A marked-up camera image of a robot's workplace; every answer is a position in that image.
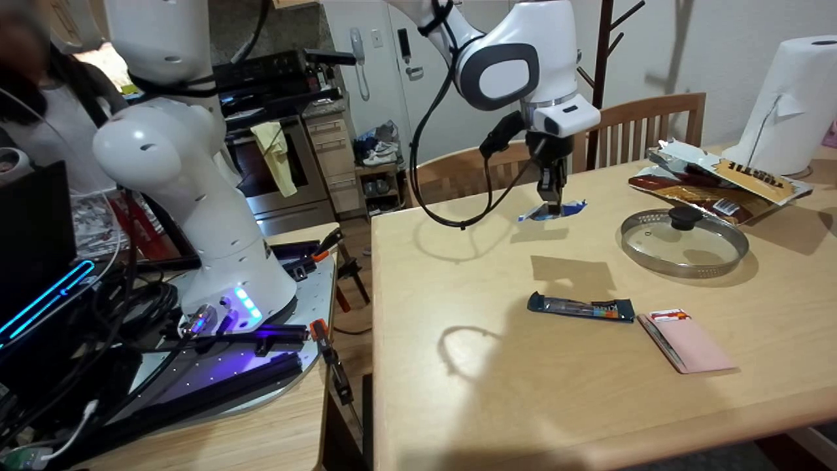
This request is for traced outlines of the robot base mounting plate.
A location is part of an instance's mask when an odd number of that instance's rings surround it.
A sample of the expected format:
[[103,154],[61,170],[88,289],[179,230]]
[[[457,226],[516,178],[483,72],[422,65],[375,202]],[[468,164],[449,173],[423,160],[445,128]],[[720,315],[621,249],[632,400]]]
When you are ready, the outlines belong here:
[[188,336],[143,357],[128,396],[87,421],[56,462],[79,462],[151,430],[264,406],[303,379],[320,357],[309,323],[332,302],[334,259],[302,260],[291,305],[243,331]]

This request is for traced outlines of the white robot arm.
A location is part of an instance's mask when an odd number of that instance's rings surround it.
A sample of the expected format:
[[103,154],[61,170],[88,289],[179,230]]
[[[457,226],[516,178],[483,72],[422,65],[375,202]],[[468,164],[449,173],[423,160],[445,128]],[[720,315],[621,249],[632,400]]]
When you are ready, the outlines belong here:
[[[513,109],[482,152],[495,154],[521,133],[540,164],[542,208],[560,212],[572,139],[598,122],[575,81],[572,1],[516,0],[486,31],[455,0],[387,1],[441,55],[445,89],[475,109]],[[251,331],[291,305],[299,285],[220,160],[224,116],[209,59],[209,5],[105,0],[105,12],[108,37],[146,98],[94,133],[94,157],[114,182],[156,202],[197,249],[198,264],[176,276],[180,313]]]

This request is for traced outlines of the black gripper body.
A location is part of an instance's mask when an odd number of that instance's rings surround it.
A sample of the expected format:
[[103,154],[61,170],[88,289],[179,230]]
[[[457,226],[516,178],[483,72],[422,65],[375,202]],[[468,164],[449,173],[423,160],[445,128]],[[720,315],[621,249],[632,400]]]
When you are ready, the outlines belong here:
[[549,133],[529,133],[525,145],[540,168],[540,188],[560,191],[567,179],[567,160],[572,154],[572,140]]

